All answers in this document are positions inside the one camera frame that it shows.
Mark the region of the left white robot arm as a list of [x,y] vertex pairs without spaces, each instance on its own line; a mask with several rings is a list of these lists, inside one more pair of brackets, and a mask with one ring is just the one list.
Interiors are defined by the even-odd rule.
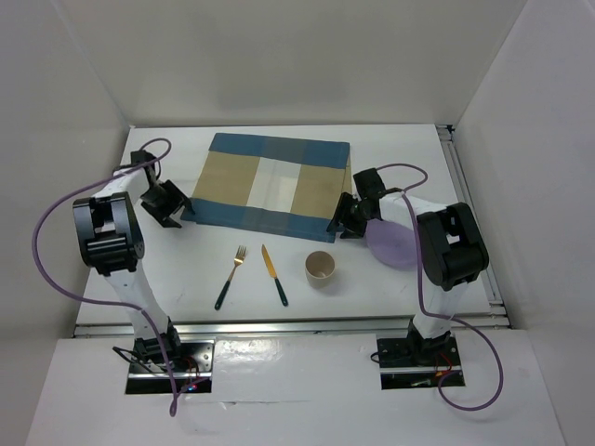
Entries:
[[145,243],[134,204],[163,228],[179,229],[176,214],[193,213],[190,198],[172,181],[162,181],[157,158],[141,149],[131,163],[116,168],[113,180],[89,198],[73,203],[73,217],[83,261],[102,276],[126,309],[134,331],[133,355],[164,371],[176,369],[183,347],[170,317],[161,309],[142,265]]

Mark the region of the purple plate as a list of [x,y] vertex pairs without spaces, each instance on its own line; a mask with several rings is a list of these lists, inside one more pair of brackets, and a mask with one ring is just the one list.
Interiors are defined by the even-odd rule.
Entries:
[[414,232],[403,225],[370,220],[367,223],[365,240],[372,255],[384,265],[409,270],[417,264]]

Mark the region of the beige cup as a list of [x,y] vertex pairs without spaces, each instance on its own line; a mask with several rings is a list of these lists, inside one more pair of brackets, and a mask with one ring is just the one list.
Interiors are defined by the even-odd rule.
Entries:
[[305,260],[305,273],[309,285],[323,288],[328,285],[336,270],[335,259],[326,251],[310,253]]

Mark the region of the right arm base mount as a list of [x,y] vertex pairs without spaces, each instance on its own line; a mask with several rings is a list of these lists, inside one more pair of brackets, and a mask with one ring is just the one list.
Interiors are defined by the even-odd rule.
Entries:
[[466,385],[453,337],[444,347],[420,358],[414,357],[405,338],[379,338],[377,351],[370,355],[370,360],[379,367],[383,390],[437,387],[443,377],[444,387]]

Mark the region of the gold fork green handle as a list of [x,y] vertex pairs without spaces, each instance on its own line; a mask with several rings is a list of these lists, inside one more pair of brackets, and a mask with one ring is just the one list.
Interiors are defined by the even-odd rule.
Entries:
[[218,295],[218,298],[217,298],[217,300],[215,302],[215,305],[214,305],[214,310],[219,311],[221,309],[221,307],[223,305],[223,302],[225,300],[226,294],[228,293],[229,288],[231,286],[231,282],[233,280],[233,276],[234,276],[236,270],[240,266],[242,266],[244,264],[244,262],[245,262],[246,251],[247,251],[247,248],[244,245],[240,245],[238,247],[238,249],[236,251],[236,254],[234,256],[234,259],[233,259],[233,268],[231,270],[231,273],[230,273],[227,281],[225,281],[225,283],[224,283],[224,285],[223,285],[223,287],[222,287],[222,289],[221,289],[221,291],[220,291],[220,293]]

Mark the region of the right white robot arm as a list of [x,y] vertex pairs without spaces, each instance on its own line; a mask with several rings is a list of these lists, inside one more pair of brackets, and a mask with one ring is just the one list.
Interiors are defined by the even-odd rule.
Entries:
[[438,204],[408,194],[428,180],[427,173],[403,189],[388,189],[379,171],[353,176],[357,194],[340,195],[326,230],[342,239],[362,238],[374,222],[388,222],[413,234],[419,310],[409,322],[404,351],[426,365],[446,350],[460,299],[487,269],[489,255],[466,203]]

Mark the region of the blue and tan placemat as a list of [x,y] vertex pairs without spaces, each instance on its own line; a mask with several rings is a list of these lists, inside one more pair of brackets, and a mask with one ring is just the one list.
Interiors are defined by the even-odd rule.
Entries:
[[185,221],[322,243],[342,193],[351,193],[350,144],[217,133]]

